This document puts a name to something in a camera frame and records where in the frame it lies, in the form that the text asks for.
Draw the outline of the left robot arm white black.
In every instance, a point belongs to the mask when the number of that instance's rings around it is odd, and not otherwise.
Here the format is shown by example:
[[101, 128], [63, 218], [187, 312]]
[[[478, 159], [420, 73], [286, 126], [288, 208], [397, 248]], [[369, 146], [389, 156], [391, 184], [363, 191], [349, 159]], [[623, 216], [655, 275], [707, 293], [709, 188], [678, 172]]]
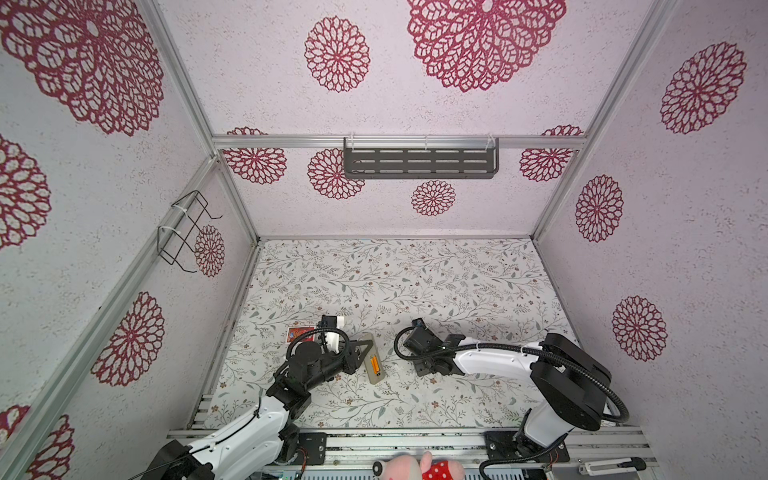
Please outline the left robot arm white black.
[[246, 479], [275, 462], [288, 462], [298, 449], [294, 421], [311, 403], [311, 390], [365, 364], [372, 340], [352, 340], [323, 327], [299, 335], [288, 346], [274, 382], [246, 413], [187, 445], [164, 445], [137, 479]]

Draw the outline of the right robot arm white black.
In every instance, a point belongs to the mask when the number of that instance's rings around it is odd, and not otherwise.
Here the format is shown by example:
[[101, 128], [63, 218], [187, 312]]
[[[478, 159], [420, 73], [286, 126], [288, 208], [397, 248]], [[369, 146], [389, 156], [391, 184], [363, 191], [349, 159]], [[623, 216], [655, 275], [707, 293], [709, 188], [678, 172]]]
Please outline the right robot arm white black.
[[597, 431], [607, 420], [611, 374], [566, 337], [550, 333], [520, 346], [484, 342], [461, 334], [444, 339], [419, 324], [406, 331], [398, 356], [417, 374], [486, 375], [526, 381], [542, 396], [514, 436], [519, 457], [544, 451], [570, 432]]

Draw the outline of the red card box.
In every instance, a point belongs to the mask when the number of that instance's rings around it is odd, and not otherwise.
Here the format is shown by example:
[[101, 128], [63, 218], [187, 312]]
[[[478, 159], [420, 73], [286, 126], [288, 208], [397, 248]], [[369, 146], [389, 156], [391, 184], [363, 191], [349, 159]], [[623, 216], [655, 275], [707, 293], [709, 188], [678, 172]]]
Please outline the red card box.
[[297, 337], [310, 332], [313, 330], [313, 327], [291, 327], [288, 329], [286, 342], [291, 343], [296, 340]]

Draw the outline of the pink plush toy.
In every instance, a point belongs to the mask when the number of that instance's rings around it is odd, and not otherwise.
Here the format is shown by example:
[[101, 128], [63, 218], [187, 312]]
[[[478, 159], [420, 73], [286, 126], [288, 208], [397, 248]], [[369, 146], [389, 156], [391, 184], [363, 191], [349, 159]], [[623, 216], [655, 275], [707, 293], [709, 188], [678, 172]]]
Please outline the pink plush toy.
[[390, 460], [376, 460], [372, 473], [381, 480], [462, 480], [463, 466], [454, 460], [435, 459], [429, 451], [420, 458], [397, 455]]

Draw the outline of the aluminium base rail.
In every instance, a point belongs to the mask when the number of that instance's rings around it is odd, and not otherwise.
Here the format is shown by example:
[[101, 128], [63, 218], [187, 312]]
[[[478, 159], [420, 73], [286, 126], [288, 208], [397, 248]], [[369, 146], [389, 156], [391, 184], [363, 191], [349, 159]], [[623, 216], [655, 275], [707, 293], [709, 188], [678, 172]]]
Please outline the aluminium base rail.
[[[298, 449], [288, 462], [275, 461], [259, 472], [306, 467], [351, 470], [365, 468], [372, 473], [376, 460], [390, 460], [408, 454], [420, 458], [429, 451], [435, 459], [459, 462], [465, 473], [490, 479], [506, 468], [540, 470], [548, 466], [578, 466], [587, 475], [636, 472], [654, 462], [645, 435], [637, 427], [608, 426], [598, 431], [574, 430], [544, 451], [519, 457], [514, 451], [518, 428], [394, 428], [321, 430], [299, 428]], [[200, 430], [170, 438], [187, 445], [216, 430]]]

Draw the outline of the dark metal wall shelf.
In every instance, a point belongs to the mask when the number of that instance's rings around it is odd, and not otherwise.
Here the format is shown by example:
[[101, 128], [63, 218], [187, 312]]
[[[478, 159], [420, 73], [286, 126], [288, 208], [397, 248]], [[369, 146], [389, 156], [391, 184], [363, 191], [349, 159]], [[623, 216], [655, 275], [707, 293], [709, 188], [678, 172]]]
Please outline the dark metal wall shelf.
[[487, 180], [499, 171], [496, 140], [484, 146], [367, 146], [344, 138], [343, 173], [354, 180]]

